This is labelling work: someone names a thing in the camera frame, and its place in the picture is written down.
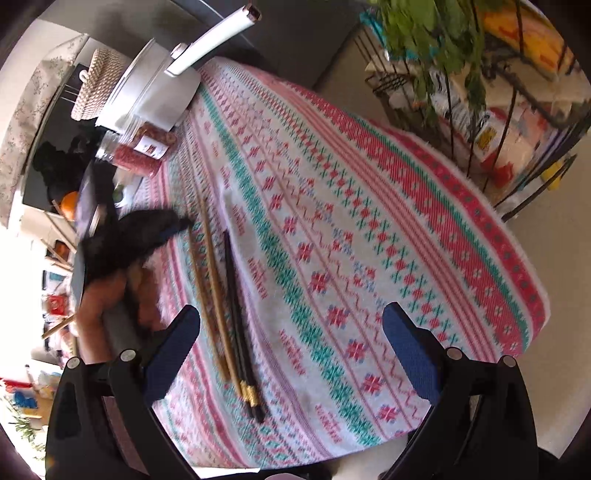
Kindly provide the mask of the person's left hand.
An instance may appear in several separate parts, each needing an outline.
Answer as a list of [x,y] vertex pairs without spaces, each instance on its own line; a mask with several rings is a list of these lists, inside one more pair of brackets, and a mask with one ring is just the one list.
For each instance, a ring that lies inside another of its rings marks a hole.
[[[124,297],[127,276],[117,271],[111,276],[90,283],[84,290],[75,314],[79,356],[86,364],[112,359],[104,330],[103,314]],[[146,267],[139,271],[139,284],[134,291],[138,303],[138,324],[150,331],[164,328],[158,307],[158,285],[154,272]]]

